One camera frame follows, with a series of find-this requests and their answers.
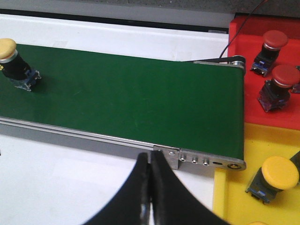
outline green conveyor belt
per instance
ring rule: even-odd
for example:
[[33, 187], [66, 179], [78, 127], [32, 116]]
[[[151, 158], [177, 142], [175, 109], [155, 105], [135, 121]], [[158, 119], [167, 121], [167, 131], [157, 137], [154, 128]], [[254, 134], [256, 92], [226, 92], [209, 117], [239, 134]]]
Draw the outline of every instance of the green conveyor belt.
[[0, 76], [0, 116], [243, 159], [243, 71], [18, 45], [32, 92]]

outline red button cap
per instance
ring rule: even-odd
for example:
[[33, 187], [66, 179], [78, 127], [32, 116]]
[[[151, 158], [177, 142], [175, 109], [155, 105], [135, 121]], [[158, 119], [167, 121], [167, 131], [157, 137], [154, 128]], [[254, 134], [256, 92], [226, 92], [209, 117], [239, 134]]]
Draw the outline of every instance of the red button cap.
[[271, 48], [281, 48], [288, 42], [287, 35], [278, 30], [269, 30], [263, 34], [264, 42]]
[[278, 65], [272, 70], [273, 78], [286, 86], [293, 86], [300, 82], [300, 71], [290, 65]]

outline yellow button cap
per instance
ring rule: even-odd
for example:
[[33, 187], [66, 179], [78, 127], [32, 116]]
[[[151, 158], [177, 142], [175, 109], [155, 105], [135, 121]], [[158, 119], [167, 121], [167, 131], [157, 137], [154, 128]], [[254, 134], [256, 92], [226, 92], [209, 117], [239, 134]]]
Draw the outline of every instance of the yellow button cap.
[[262, 175], [273, 187], [286, 190], [297, 185], [299, 172], [291, 160], [281, 156], [271, 156], [262, 164]]
[[17, 44], [13, 39], [0, 38], [0, 59], [8, 58], [15, 52]]
[[250, 223], [250, 224], [248, 224], [248, 225], [267, 225], [267, 224], [265, 224], [265, 223], [263, 223], [263, 222], [258, 222], [258, 221], [256, 221], [256, 222], [252, 222], [252, 223]]

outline cable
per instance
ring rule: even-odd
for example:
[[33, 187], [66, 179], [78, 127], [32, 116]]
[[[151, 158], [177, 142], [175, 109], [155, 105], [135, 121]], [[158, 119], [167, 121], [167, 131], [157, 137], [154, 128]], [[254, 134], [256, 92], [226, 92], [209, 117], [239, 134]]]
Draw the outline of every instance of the cable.
[[243, 28], [243, 26], [245, 25], [245, 23], [247, 22], [247, 20], [249, 19], [249, 17], [260, 7], [262, 6], [264, 3], [266, 3], [268, 0], [262, 0], [260, 3], [258, 3], [258, 5], [248, 14], [248, 16], [246, 17], [246, 19], [244, 20], [244, 22], [242, 23], [242, 25], [240, 26], [240, 28], [238, 29], [238, 31], [235, 33], [235, 35], [233, 36], [233, 38], [231, 39], [231, 41], [228, 43], [228, 45], [226, 45], [226, 47], [223, 49], [223, 51], [221, 52], [219, 58], [221, 58], [224, 54], [224, 52], [226, 51], [226, 49], [228, 48], [228, 46], [232, 43], [232, 41], [234, 41], [234, 39], [237, 37], [237, 35], [239, 34], [240, 30]]

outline yellow tray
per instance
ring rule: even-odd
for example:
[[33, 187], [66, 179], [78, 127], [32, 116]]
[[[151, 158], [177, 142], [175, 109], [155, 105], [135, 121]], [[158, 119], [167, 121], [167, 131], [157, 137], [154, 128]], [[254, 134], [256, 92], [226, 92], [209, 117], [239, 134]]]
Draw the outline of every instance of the yellow tray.
[[232, 225], [261, 221], [269, 225], [300, 224], [300, 185], [277, 194], [264, 205], [246, 193], [251, 178], [269, 156], [291, 158], [300, 150], [300, 131], [245, 124], [247, 169], [232, 172], [215, 170], [213, 211]]

